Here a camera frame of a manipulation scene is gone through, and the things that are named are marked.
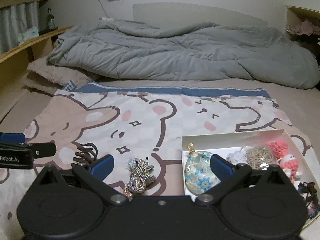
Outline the green glass bottle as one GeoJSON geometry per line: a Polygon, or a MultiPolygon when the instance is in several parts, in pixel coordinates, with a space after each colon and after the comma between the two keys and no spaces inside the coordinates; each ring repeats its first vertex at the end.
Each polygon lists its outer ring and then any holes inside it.
{"type": "Polygon", "coordinates": [[[50,8],[48,8],[47,27],[50,30],[54,30],[56,28],[55,22],[54,22],[54,16],[53,16],[52,11],[51,11],[50,8]]]}

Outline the black hair claw clip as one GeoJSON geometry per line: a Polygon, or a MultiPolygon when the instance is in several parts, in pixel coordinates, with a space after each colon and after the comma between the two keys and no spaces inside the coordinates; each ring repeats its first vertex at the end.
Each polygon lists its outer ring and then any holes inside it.
{"type": "Polygon", "coordinates": [[[95,144],[89,142],[87,144],[79,144],[73,157],[71,166],[75,165],[90,165],[97,160],[98,148],[95,144]]]}

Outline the bag of rubber bands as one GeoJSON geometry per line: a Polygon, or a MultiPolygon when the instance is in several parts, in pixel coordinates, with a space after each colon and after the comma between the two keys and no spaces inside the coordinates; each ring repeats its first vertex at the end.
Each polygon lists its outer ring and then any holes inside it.
{"type": "Polygon", "coordinates": [[[246,150],[247,162],[254,170],[266,170],[276,164],[276,159],[268,147],[254,146],[246,150]]]}

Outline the beige fleece blanket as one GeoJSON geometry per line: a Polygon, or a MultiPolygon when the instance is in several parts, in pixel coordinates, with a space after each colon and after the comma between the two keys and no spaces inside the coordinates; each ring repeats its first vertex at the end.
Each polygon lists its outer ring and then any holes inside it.
{"type": "Polygon", "coordinates": [[[53,95],[58,89],[74,90],[97,80],[98,77],[99,75],[83,69],[49,64],[45,56],[28,64],[27,73],[21,78],[21,83],[53,95]]]}

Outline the cartoon bear print blanket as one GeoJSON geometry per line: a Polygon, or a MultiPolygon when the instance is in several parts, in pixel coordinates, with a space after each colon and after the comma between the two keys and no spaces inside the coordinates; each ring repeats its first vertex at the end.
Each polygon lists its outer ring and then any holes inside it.
{"type": "Polygon", "coordinates": [[[70,168],[79,144],[95,144],[99,158],[113,156],[114,169],[104,179],[112,188],[121,191],[129,180],[130,158],[148,157],[156,180],[146,194],[178,195],[185,194],[183,136],[274,129],[297,135],[304,158],[318,162],[308,138],[263,89],[144,87],[136,92],[89,84],[77,92],[58,90],[24,130],[27,142],[53,142],[56,154],[38,159],[31,170],[1,169],[1,239],[21,237],[16,209],[28,187],[47,164],[70,168]]]}

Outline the grey quilted duvet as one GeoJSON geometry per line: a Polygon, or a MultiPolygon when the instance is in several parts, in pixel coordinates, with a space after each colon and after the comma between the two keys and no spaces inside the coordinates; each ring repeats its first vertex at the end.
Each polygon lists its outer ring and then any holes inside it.
{"type": "Polygon", "coordinates": [[[77,25],[58,38],[47,61],[118,80],[258,80],[310,89],[319,66],[279,30],[199,23],[162,29],[114,20],[77,25]]]}

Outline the grey curtain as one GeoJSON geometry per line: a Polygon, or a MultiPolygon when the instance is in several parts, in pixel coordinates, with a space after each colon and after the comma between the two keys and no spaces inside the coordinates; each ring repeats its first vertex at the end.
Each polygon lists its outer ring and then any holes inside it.
{"type": "Polygon", "coordinates": [[[39,27],[39,14],[38,1],[1,8],[1,54],[18,45],[19,33],[39,27]]]}

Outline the striped metallic scrunchie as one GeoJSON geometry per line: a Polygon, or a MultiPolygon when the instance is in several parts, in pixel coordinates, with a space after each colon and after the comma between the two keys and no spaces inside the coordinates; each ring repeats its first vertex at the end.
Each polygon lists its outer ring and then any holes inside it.
{"type": "Polygon", "coordinates": [[[124,185],[123,194],[131,200],[136,195],[142,195],[147,187],[151,185],[156,177],[151,174],[154,169],[153,165],[145,159],[132,157],[127,161],[127,168],[130,172],[130,179],[124,185]]]}

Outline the pink crochet doll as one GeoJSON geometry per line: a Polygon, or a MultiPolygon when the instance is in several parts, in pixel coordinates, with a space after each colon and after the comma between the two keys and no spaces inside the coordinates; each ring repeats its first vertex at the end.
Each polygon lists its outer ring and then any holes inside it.
{"type": "Polygon", "coordinates": [[[301,173],[298,172],[299,164],[297,159],[294,155],[289,153],[287,142],[282,139],[277,139],[275,141],[268,142],[267,146],[270,148],[277,164],[294,185],[295,179],[298,179],[301,173]]]}

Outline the tissue pack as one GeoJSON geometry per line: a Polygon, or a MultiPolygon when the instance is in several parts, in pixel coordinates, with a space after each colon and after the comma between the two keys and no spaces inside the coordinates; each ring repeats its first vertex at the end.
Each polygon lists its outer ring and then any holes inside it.
{"type": "Polygon", "coordinates": [[[18,34],[18,44],[23,44],[27,40],[31,40],[32,38],[38,37],[39,36],[39,30],[37,27],[32,27],[30,29],[27,29],[23,33],[18,34]]]}

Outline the dark brown knitted scrunchie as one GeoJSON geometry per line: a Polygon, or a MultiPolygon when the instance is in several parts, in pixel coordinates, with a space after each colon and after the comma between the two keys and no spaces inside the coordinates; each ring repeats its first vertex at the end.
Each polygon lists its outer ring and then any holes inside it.
{"type": "Polygon", "coordinates": [[[308,211],[308,219],[313,219],[319,214],[319,198],[314,182],[303,182],[298,185],[298,193],[304,199],[308,211]]]}

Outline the wooden bedside shelf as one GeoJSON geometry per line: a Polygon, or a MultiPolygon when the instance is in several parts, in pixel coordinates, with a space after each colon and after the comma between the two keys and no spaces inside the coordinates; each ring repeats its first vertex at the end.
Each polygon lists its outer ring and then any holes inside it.
{"type": "Polygon", "coordinates": [[[20,82],[27,66],[53,50],[55,38],[71,27],[64,27],[27,40],[1,55],[1,120],[28,93],[20,82]]]}

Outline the floral silk round pouch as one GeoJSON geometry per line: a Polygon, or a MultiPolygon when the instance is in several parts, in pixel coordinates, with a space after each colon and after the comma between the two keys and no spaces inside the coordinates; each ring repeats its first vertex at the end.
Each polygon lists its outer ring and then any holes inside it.
{"type": "Polygon", "coordinates": [[[189,155],[184,167],[184,180],[187,189],[192,194],[199,196],[221,180],[212,172],[210,159],[213,156],[208,151],[196,151],[192,143],[187,146],[189,155]]]}

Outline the pink clothes pile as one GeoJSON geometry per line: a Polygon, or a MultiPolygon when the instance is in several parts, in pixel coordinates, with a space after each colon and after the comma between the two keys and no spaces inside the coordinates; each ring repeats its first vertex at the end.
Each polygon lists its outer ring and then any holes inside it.
{"type": "Polygon", "coordinates": [[[296,25],[295,27],[291,28],[288,26],[287,32],[292,34],[292,35],[307,35],[310,36],[312,34],[314,35],[319,35],[320,32],[320,27],[314,25],[312,22],[309,20],[305,19],[302,23],[296,25]]]}

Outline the white shallow cardboard box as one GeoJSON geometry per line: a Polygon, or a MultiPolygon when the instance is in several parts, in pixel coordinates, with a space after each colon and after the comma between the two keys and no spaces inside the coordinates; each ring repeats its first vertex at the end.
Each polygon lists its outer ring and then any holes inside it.
{"type": "MultiPolygon", "coordinates": [[[[190,143],[193,144],[196,151],[208,151],[212,154],[218,154],[220,157],[226,160],[226,157],[229,153],[233,153],[237,150],[240,150],[240,148],[242,147],[244,147],[245,150],[254,146],[268,147],[268,142],[275,141],[277,139],[282,139],[285,142],[287,142],[289,147],[289,153],[294,155],[298,161],[298,172],[300,172],[301,175],[298,179],[295,179],[294,186],[298,187],[299,183],[303,182],[317,182],[318,178],[314,176],[312,169],[313,167],[318,167],[319,163],[313,163],[309,160],[306,160],[304,158],[304,155],[301,153],[301,149],[303,149],[302,139],[300,139],[297,135],[289,135],[287,131],[285,131],[284,129],[183,136],[181,142],[183,176],[185,163],[189,155],[187,146],[190,143]]],[[[191,197],[192,201],[195,201],[198,197],[189,192],[189,190],[186,187],[185,180],[184,192],[186,195],[191,197]]]]}

